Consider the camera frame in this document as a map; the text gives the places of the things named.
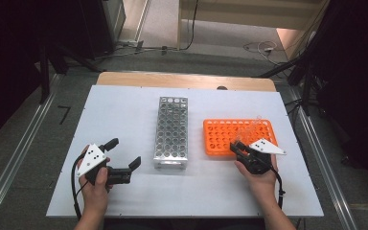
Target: hand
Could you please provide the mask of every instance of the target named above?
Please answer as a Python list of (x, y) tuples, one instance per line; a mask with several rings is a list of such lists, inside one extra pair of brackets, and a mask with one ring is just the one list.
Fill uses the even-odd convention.
[[(88, 150), (88, 146), (82, 151), (85, 153)], [(108, 192), (105, 188), (107, 180), (107, 168), (102, 167), (97, 174), (95, 180), (95, 185), (92, 185), (87, 181), (84, 176), (79, 179), (80, 185), (84, 186), (82, 188), (82, 196), (84, 202), (84, 208), (82, 212), (82, 217), (76, 229), (98, 229), (101, 221), (104, 218), (104, 214), (107, 208), (108, 202)]]
[[(274, 170), (278, 171), (276, 156), (274, 154), (271, 155), (271, 163)], [(239, 172), (247, 179), (250, 191), (260, 204), (263, 201), (275, 201), (274, 187), (276, 184), (276, 175), (273, 171), (268, 171), (264, 174), (252, 174), (241, 162), (235, 161), (235, 165)]]

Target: cable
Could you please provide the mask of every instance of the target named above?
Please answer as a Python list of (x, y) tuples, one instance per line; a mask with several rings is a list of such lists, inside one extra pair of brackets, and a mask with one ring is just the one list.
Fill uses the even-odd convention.
[(76, 176), (74, 175), (76, 171), (76, 167), (79, 164), (79, 161), (85, 156), (85, 153), (81, 154), (77, 157), (76, 161), (73, 164), (73, 168), (71, 170), (71, 190), (73, 192), (73, 199), (74, 199), (74, 209), (76, 210), (77, 218), (81, 219), (81, 210), (79, 206), (79, 202), (77, 200), (77, 193), (76, 193)]
[(121, 55), (110, 55), (108, 57), (123, 57), (123, 56), (130, 56), (130, 55), (137, 55), (137, 54), (142, 54), (145, 52), (150, 52), (150, 51), (163, 51), (161, 49), (151, 49), (151, 50), (143, 50), (143, 51), (136, 51), (134, 53), (127, 53), (127, 54), (121, 54)]
[(82, 185), (82, 187), (80, 187), (79, 191), (77, 192), (76, 196), (79, 195), (79, 193), (82, 191), (83, 187), (85, 187), (85, 185), (88, 184), (88, 180), (85, 182), (85, 184)]
[(191, 35), (191, 41), (190, 43), (187, 45), (186, 48), (184, 49), (180, 49), (180, 50), (188, 50), (190, 48), (190, 46), (193, 44), (194, 41), (194, 25), (196, 24), (196, 10), (198, 9), (198, 2), (199, 0), (196, 0), (195, 2), (195, 9), (194, 9), (194, 17), (193, 17), (193, 27), (192, 27), (192, 35)]
[(300, 137), (297, 135), (297, 131), (295, 130), (295, 124), (296, 124), (296, 119), (297, 119), (297, 116), (295, 114), (298, 114), (298, 111), (300, 110), (300, 106), (301, 106), (302, 101), (303, 101), (302, 99), (297, 99), (297, 100), (294, 100), (292, 102), (285, 103), (285, 106), (287, 106), (289, 104), (292, 104), (292, 103), (296, 103), (296, 105), (287, 113), (287, 115), (292, 113), (291, 114), (292, 131), (294, 132), (295, 138), (297, 139), (297, 144), (300, 147), (301, 154), (303, 155), (304, 162), (306, 163), (307, 170), (309, 171), (310, 167), (309, 167), (306, 152), (304, 151), (303, 145), (301, 144)]
[[(267, 52), (267, 55), (265, 55), (263, 52), (262, 52), (262, 50), (261, 50), (261, 45), (262, 44), (266, 44), (267, 42), (270, 42), (270, 43), (272, 43), (274, 46), (269, 46), (268, 48), (266, 48), (266, 49), (268, 49), (268, 50), (266, 50), (266, 52)], [(245, 51), (247, 51), (247, 52), (250, 52), (250, 53), (259, 53), (264, 59), (266, 59), (266, 60), (268, 60), (268, 61), (270, 61), (271, 63), (273, 63), (274, 64), (274, 67), (275, 66), (277, 66), (277, 65), (280, 65), (281, 64), (281, 62), (275, 62), (275, 61), (273, 61), (273, 60), (271, 60), (270, 58), (268, 58), (268, 56), (271, 54), (271, 52), (277, 47), (277, 43), (276, 42), (274, 42), (274, 41), (270, 41), (270, 40), (267, 40), (267, 41), (260, 41), (259, 43), (258, 43), (258, 47), (257, 47), (257, 49), (258, 49), (258, 51), (250, 51), (249, 50), (249, 47), (248, 47), (248, 45), (250, 45), (250, 44), (254, 44), (254, 43), (258, 43), (258, 42), (250, 42), (250, 43), (247, 43), (247, 44), (244, 44), (243, 45), (243, 49), (245, 50)]]

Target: black curtain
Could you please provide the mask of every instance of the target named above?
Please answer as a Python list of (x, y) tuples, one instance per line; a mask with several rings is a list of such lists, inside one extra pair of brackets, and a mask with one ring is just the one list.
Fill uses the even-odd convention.
[(34, 1), (0, 1), (0, 128), (40, 84), (36, 28)]
[(347, 155), (368, 170), (368, 1), (331, 1), (339, 14), (326, 28), (311, 61), (327, 81), (317, 99), (348, 134)]

